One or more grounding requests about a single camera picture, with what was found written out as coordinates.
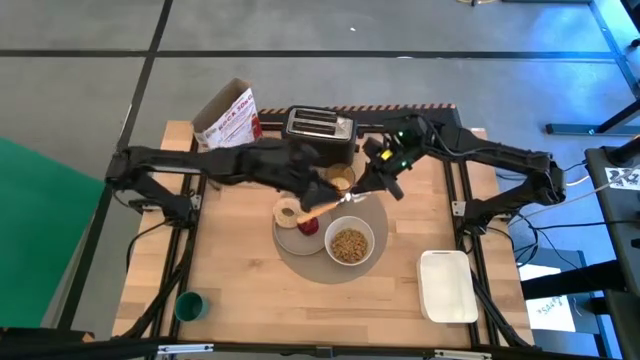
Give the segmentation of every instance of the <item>wooden tabletop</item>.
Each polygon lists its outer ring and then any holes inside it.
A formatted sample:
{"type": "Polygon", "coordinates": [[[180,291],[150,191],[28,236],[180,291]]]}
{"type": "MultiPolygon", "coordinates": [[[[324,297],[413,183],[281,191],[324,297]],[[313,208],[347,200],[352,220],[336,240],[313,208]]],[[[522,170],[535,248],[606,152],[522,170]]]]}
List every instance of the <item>wooden tabletop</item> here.
{"type": "MultiPolygon", "coordinates": [[[[477,136],[486,136],[483,130],[477,136]]],[[[163,149],[188,150],[188,122],[170,121],[163,149]]],[[[364,159],[356,161],[356,171],[364,159]]],[[[473,194],[498,192],[493,168],[469,163],[473,194]]],[[[179,192],[181,175],[158,174],[164,186],[179,192]]],[[[458,196],[462,190],[458,184],[458,196]]],[[[179,338],[281,344],[333,344],[406,347],[469,347],[464,324],[436,324],[419,306],[416,262],[425,250],[454,249],[443,165],[424,157],[400,175],[405,193],[396,201],[377,196],[387,211],[389,236],[378,263],[365,275],[343,284],[306,280],[280,259],[272,240],[275,190],[240,184],[216,191],[207,186],[188,289],[210,302],[207,317],[181,326],[179,338]]],[[[140,230],[162,221],[158,212],[143,216],[140,230]]],[[[506,231],[503,224],[494,227],[506,231]]],[[[171,229],[162,227],[138,240],[122,293],[113,334],[126,331],[157,293],[171,229]]],[[[492,297],[518,334],[533,344],[511,243],[504,235],[482,236],[492,297]]],[[[479,330],[488,343],[482,306],[479,330]]],[[[167,301],[162,334],[168,333],[173,297],[167,301]]]]}

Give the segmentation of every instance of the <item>green cup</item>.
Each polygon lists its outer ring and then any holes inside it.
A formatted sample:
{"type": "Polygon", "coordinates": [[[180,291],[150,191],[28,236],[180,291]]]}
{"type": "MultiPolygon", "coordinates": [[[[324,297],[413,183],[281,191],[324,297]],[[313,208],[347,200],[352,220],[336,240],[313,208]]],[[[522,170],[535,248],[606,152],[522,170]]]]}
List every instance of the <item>green cup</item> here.
{"type": "Polygon", "coordinates": [[[200,320],[207,315],[209,303],[198,293],[188,291],[176,300],[175,314],[180,321],[200,320]]]}

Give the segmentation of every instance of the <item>white plate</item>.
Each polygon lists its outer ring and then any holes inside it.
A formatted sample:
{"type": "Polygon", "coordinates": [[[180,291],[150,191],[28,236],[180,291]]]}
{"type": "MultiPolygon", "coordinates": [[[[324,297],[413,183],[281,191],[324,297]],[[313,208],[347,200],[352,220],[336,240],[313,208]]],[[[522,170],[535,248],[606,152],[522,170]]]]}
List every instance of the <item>white plate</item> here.
{"type": "Polygon", "coordinates": [[[418,260],[420,309],[437,323],[478,320],[469,259],[462,251],[425,251],[418,260]]]}

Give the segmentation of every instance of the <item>white label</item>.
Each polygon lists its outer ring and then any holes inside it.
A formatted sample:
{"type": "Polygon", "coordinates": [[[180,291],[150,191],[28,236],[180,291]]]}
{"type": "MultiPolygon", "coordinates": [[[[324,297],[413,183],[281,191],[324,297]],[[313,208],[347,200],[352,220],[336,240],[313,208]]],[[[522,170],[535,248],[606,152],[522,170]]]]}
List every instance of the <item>white label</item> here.
{"type": "MultiPolygon", "coordinates": [[[[560,269],[527,264],[520,269],[520,281],[559,274],[560,269]]],[[[527,300],[527,313],[532,329],[576,332],[571,304],[565,296],[527,300]]]]}
{"type": "MultiPolygon", "coordinates": [[[[616,177],[626,174],[631,171],[627,168],[604,168],[607,173],[607,179],[609,182],[613,181],[616,177]]],[[[633,173],[626,178],[618,179],[616,182],[610,185],[613,189],[622,190],[640,190],[640,169],[636,169],[633,173]]]]}

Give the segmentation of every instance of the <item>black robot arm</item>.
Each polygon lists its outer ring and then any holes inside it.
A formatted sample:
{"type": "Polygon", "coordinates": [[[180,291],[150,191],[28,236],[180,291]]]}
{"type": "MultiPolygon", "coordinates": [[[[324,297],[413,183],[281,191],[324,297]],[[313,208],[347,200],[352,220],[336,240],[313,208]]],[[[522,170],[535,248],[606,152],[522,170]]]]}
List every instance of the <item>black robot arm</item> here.
{"type": "MultiPolygon", "coordinates": [[[[114,154],[106,182],[114,190],[133,190],[144,197],[142,205],[158,206],[174,226],[194,222],[194,204],[189,197],[175,195],[154,180],[150,172],[203,174],[224,185],[256,182],[289,191],[301,207],[337,201],[338,191],[312,168],[317,153],[306,145],[261,138],[250,144],[217,148],[203,153],[129,147],[114,154]]],[[[143,206],[136,207],[142,211],[143,206]]]]}
{"type": "Polygon", "coordinates": [[[428,155],[447,161],[476,161],[527,176],[524,183],[504,193],[463,203],[465,230],[472,233],[484,233],[498,214],[514,214],[531,203],[553,205],[565,199],[564,173],[549,153],[480,139],[468,129],[418,114],[387,120],[383,126],[382,142],[368,138],[363,146],[369,163],[352,190],[354,194],[388,190],[401,199],[404,194],[397,176],[428,155]]]}

